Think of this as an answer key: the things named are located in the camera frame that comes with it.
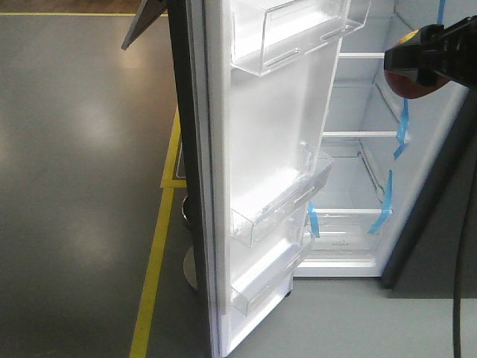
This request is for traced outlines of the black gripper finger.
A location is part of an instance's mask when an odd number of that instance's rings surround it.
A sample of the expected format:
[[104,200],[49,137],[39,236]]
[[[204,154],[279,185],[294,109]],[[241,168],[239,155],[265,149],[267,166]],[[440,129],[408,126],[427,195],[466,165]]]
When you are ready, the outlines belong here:
[[412,31],[385,52],[384,69],[430,87],[442,76],[476,88],[476,18],[454,25],[431,24]]

